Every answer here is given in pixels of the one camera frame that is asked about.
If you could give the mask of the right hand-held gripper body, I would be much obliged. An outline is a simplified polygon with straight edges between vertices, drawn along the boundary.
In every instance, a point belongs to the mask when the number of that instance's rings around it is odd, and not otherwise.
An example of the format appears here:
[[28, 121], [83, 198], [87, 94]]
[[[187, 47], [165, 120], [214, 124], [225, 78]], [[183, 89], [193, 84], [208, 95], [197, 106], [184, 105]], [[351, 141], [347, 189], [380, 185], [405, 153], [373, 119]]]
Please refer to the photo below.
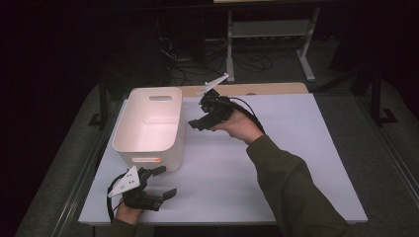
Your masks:
[[229, 118], [232, 114], [232, 107], [230, 105], [230, 101], [227, 97], [221, 96], [214, 87], [217, 86], [219, 83], [227, 79], [229, 75], [224, 73], [222, 76], [210, 81], [206, 82], [203, 88], [196, 93], [198, 97], [207, 96], [209, 97], [209, 105], [210, 105], [210, 112], [206, 113], [214, 115], [215, 117], [215, 125], [218, 123], [225, 121]]

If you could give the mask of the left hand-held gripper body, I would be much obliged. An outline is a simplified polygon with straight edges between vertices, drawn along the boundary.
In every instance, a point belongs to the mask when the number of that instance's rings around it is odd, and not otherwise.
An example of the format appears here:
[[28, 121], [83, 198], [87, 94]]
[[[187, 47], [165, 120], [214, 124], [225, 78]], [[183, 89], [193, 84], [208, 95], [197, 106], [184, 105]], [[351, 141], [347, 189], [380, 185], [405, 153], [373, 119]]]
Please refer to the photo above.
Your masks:
[[108, 187], [107, 207], [112, 211], [112, 198], [123, 196], [126, 206], [136, 209], [157, 211], [162, 202], [162, 197], [149, 195], [144, 189], [147, 181], [143, 180], [143, 173], [147, 169], [132, 166], [124, 174], [117, 176]]

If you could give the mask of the white plastic bin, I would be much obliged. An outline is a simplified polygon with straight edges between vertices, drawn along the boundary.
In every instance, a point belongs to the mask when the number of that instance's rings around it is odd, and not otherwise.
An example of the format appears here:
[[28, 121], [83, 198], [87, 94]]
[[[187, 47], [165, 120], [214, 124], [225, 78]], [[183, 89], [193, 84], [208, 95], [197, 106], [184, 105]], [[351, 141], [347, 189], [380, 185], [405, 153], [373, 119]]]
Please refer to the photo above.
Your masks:
[[[182, 91], [175, 87], [133, 89], [118, 120], [113, 148], [130, 166], [178, 170], [186, 133], [182, 104]], [[133, 163], [136, 157], [157, 157], [161, 162]]]

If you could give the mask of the person's right hand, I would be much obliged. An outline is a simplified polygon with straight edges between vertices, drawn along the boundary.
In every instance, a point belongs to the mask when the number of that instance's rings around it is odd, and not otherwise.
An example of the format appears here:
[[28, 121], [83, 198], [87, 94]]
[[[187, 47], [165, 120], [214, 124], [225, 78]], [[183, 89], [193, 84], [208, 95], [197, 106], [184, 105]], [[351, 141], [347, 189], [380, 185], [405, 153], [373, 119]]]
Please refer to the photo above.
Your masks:
[[210, 128], [212, 131], [223, 130], [231, 137], [242, 140], [247, 145], [263, 135], [261, 129], [246, 115], [234, 110], [230, 118]]

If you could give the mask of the person's left hand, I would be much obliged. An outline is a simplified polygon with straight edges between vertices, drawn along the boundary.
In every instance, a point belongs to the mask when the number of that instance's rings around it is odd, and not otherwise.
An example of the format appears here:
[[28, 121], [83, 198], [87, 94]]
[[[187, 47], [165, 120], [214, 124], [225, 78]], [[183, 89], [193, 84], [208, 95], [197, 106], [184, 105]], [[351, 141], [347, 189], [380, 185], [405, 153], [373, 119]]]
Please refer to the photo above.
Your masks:
[[126, 206], [125, 201], [122, 198], [120, 199], [120, 205], [118, 206], [116, 219], [119, 219], [130, 225], [137, 225], [141, 215], [141, 209]]

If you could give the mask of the white table board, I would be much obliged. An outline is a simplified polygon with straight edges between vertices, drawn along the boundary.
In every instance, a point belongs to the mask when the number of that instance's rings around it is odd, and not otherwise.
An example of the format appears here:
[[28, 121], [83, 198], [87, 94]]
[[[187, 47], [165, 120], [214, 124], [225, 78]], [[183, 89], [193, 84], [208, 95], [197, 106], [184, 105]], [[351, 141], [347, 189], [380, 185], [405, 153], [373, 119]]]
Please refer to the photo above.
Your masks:
[[[306, 162], [314, 184], [348, 222], [367, 221], [312, 95], [253, 95], [245, 100], [271, 139]], [[223, 131], [187, 128], [181, 167], [150, 178], [147, 188], [177, 193], [159, 210], [146, 211], [140, 217], [144, 224], [271, 225], [275, 221], [245, 144]]]

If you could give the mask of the wooden table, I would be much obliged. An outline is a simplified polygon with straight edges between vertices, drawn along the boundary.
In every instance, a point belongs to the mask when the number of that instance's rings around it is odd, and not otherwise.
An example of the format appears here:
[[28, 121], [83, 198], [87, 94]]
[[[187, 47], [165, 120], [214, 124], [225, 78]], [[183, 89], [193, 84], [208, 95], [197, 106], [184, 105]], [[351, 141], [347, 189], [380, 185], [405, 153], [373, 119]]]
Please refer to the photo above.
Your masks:
[[228, 84], [215, 87], [222, 96], [307, 94], [303, 83]]

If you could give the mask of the black floor stand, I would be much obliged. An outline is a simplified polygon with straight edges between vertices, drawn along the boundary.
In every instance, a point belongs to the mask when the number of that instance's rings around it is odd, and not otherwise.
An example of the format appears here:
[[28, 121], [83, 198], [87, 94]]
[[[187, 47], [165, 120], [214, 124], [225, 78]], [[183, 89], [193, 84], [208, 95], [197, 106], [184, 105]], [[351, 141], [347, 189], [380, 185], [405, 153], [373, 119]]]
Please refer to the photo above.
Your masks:
[[372, 97], [371, 97], [371, 115], [378, 126], [384, 123], [396, 123], [397, 118], [390, 109], [380, 107], [381, 100], [381, 77], [376, 67], [372, 69]]
[[100, 111], [97, 114], [93, 114], [88, 123], [89, 126], [97, 126], [103, 129], [108, 121], [108, 91], [106, 87], [106, 80], [104, 76], [100, 77], [99, 80], [99, 104]]

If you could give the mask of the grey metal stand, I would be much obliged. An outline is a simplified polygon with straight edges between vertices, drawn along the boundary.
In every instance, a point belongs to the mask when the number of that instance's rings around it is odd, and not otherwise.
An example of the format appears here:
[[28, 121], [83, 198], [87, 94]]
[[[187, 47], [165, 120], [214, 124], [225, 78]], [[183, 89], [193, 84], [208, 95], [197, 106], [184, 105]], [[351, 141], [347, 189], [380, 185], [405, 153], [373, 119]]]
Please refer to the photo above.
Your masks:
[[250, 22], [234, 21], [233, 13], [229, 11], [227, 18], [227, 53], [225, 61], [226, 73], [229, 75], [227, 81], [229, 83], [234, 82], [234, 66], [232, 58], [232, 41], [234, 39], [303, 37], [304, 42], [302, 46], [295, 51], [295, 53], [306, 80], [308, 82], [314, 82], [315, 76], [306, 59], [306, 54], [311, 43], [320, 10], [320, 7], [314, 8], [309, 19]]

